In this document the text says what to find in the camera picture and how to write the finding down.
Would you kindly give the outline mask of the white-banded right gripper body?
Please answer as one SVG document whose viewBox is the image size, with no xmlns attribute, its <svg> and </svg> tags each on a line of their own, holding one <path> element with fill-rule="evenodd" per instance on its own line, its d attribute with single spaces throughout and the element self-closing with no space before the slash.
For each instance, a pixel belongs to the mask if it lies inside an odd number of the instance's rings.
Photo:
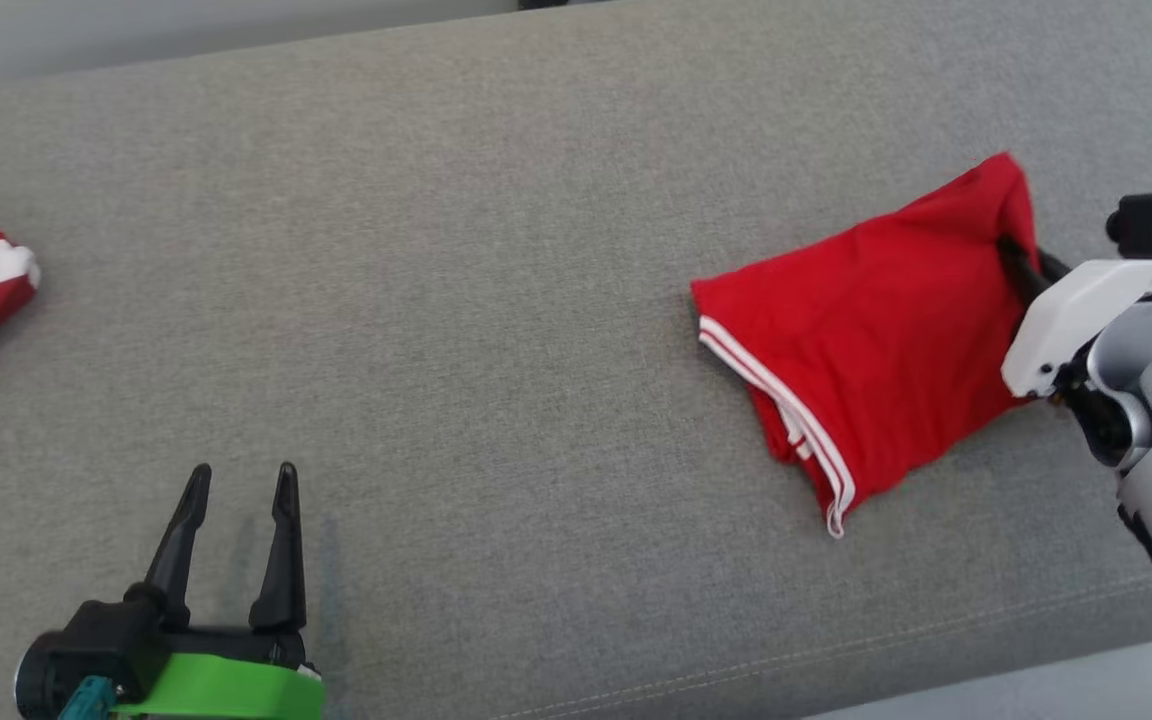
<svg viewBox="0 0 1152 720">
<path fill-rule="evenodd" d="M 1132 389 L 1152 364 L 1152 260 L 1091 260 L 1039 293 L 1005 355 L 1011 396 L 1051 396 L 1084 370 L 1107 395 Z"/>
</svg>

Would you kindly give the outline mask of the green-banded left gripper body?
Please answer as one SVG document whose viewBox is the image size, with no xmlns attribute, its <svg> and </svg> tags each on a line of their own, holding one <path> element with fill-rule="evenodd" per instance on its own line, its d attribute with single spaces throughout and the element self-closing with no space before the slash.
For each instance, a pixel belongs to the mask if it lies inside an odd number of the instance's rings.
<svg viewBox="0 0 1152 720">
<path fill-rule="evenodd" d="M 141 702 L 128 700 L 113 679 L 63 679 L 52 652 L 63 632 L 44 632 L 15 670 L 15 710 L 23 719 L 320 719 L 323 680 L 306 665 L 297 669 L 223 659 L 211 653 L 174 653 Z"/>
</svg>

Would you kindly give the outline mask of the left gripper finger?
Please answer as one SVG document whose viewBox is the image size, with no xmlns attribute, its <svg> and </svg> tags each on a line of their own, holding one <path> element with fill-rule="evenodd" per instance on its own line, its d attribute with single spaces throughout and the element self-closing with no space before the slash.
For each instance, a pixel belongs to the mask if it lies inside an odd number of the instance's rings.
<svg viewBox="0 0 1152 720">
<path fill-rule="evenodd" d="M 187 628 L 191 617 L 185 594 L 197 530 L 206 518 L 211 478 L 212 469 L 206 462 L 200 462 L 189 475 L 143 579 L 156 589 L 164 624 L 169 629 Z"/>
<path fill-rule="evenodd" d="M 253 632 L 300 632 L 306 626 L 305 556 L 298 471 L 293 462 L 279 468 L 271 506 L 275 530 L 259 597 L 251 602 L 248 626 Z"/>
</svg>

